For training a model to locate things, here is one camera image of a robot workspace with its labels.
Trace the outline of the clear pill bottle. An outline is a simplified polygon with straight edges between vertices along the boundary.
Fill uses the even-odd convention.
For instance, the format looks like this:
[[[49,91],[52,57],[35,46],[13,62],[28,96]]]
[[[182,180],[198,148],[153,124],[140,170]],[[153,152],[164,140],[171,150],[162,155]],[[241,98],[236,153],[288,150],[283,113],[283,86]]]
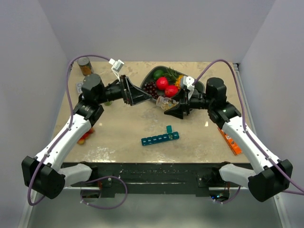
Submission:
[[[162,110],[167,111],[173,107],[175,107],[179,102],[169,98],[159,96],[156,100],[156,106],[160,107]]]

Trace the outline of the teal weekly pill organizer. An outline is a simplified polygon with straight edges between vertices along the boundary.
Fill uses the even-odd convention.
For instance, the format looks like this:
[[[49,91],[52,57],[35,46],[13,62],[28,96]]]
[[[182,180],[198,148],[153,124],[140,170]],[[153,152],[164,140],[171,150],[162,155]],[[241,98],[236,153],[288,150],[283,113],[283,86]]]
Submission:
[[[171,125],[166,126],[166,131],[167,132],[165,134],[142,138],[141,139],[142,146],[165,143],[165,142],[169,142],[169,141],[178,140],[180,138],[179,133],[174,132]]]

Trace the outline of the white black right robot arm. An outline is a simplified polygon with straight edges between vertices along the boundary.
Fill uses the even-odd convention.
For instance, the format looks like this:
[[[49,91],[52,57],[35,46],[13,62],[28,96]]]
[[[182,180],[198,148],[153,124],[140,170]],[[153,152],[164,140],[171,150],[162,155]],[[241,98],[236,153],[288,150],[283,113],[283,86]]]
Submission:
[[[197,92],[193,83],[190,76],[180,80],[181,89],[173,97],[177,104],[164,113],[182,119],[192,109],[206,109],[210,120],[237,143],[252,166],[249,170],[224,162],[212,174],[213,184],[221,187],[232,182],[246,187],[260,202],[286,190],[293,171],[291,162],[270,152],[247,127],[240,111],[227,101],[224,81],[217,77],[208,79],[204,93]]]

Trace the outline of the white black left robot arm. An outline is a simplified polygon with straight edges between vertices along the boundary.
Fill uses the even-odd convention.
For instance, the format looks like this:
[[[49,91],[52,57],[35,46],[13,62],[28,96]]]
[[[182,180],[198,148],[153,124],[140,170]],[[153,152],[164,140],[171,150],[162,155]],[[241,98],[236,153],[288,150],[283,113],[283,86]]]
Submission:
[[[150,100],[151,95],[133,85],[125,75],[107,86],[97,74],[84,79],[82,93],[67,124],[41,152],[33,158],[27,156],[21,163],[24,182],[29,191],[35,190],[54,199],[64,187],[79,182],[87,186],[97,184],[98,172],[88,163],[68,168],[62,168],[62,164],[80,138],[100,118],[104,111],[102,104],[118,99],[133,106]]]

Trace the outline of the dark red grape bunch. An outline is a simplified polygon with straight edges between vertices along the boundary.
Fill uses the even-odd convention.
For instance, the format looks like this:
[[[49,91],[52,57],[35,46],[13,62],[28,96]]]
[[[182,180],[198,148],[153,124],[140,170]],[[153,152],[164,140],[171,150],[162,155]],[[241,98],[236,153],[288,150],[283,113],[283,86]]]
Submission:
[[[159,97],[157,94],[157,86],[156,86],[155,82],[145,83],[143,86],[143,90],[145,92],[147,92],[148,94],[150,94],[153,99],[157,99]]]

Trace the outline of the red pomegranate right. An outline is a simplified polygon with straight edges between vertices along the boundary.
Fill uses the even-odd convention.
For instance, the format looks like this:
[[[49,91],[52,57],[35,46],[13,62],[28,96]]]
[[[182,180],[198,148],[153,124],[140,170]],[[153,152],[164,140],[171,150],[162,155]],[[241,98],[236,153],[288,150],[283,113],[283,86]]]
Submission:
[[[169,85],[165,88],[164,94],[166,97],[173,97],[178,93],[179,89],[175,85]]]

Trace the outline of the grey plastic fruit tray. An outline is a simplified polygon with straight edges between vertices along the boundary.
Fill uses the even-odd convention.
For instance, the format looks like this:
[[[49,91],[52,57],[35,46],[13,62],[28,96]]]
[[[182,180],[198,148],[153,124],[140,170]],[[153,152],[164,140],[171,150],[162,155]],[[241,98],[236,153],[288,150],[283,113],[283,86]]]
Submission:
[[[192,98],[200,98],[204,92],[204,85],[197,82],[190,85],[195,79],[178,72],[170,67],[157,66],[143,80],[141,89],[152,96],[152,101],[163,110],[168,110],[178,104],[172,98],[182,92],[183,88],[190,89]]]

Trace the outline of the red pomegranate left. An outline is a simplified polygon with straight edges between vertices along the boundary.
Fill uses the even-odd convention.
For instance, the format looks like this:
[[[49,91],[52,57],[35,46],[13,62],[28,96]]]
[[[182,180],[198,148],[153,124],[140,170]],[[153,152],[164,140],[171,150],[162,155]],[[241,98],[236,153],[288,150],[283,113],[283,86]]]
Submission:
[[[160,77],[160,78],[158,78],[157,79],[157,81],[156,81],[156,87],[157,87],[157,89],[158,90],[165,90],[166,89],[166,87],[169,85],[169,82],[168,82],[168,80],[167,80],[167,78],[166,77]]]

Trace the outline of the green lime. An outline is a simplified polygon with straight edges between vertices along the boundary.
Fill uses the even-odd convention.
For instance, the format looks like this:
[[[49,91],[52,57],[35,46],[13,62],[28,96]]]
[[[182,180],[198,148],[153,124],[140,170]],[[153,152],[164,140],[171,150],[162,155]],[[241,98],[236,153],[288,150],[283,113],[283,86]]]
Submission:
[[[160,77],[162,77],[164,74],[164,71],[159,69],[159,70],[156,70],[154,73],[153,73],[153,79],[156,81],[158,80]]]

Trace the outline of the orange pineapple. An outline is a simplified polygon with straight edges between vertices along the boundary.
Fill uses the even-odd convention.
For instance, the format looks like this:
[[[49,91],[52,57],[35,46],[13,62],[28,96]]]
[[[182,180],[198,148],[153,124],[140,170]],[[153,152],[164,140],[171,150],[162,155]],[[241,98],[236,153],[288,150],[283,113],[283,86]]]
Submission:
[[[170,82],[173,82],[175,86],[180,88],[180,82],[183,79],[184,75],[178,73],[173,68],[168,68],[163,74]]]

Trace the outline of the silver toothpaste box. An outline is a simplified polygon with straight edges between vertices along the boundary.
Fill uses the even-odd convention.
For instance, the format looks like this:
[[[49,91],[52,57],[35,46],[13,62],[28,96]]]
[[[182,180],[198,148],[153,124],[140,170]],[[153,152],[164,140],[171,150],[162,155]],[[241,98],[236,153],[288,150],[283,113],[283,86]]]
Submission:
[[[76,83],[76,91],[77,91],[78,95],[82,93],[82,85],[83,85],[83,82]]]

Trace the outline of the tin food can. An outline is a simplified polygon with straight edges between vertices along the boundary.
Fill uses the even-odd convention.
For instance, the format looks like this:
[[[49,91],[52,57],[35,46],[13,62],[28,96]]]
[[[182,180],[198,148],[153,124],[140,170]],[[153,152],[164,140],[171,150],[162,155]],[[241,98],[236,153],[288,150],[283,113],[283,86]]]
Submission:
[[[80,57],[77,60],[77,64],[78,64],[83,76],[88,76],[94,72],[90,59],[88,57]]]

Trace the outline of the red cherry cluster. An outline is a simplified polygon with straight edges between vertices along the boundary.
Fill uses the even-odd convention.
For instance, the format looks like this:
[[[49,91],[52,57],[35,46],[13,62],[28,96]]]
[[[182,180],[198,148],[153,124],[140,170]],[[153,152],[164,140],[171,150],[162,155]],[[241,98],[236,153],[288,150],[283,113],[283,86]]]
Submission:
[[[95,132],[94,128],[91,128],[88,132],[86,132],[79,140],[78,144],[82,145],[85,143],[85,141]]]

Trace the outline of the orange cardboard box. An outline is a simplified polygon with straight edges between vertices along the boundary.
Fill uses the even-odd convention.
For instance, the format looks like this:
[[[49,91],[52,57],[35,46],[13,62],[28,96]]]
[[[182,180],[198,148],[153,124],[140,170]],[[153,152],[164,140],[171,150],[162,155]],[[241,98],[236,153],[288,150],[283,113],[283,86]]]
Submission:
[[[226,133],[224,133],[223,130],[221,130],[220,128],[218,128],[218,130],[219,130],[220,134],[222,135],[222,137],[224,138],[224,140],[227,143],[227,145],[232,150],[233,154],[235,156],[242,154],[242,150],[237,145],[237,143],[229,135],[227,135]]]

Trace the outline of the black table front rail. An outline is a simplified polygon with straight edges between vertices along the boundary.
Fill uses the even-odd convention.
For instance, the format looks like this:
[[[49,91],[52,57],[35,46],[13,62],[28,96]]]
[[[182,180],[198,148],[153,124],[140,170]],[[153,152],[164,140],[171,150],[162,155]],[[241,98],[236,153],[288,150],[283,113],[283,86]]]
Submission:
[[[115,194],[189,194],[206,197],[211,188],[223,189],[227,184],[216,174],[220,163],[106,163],[90,162],[91,183],[75,183],[73,187],[97,189],[102,197]]]

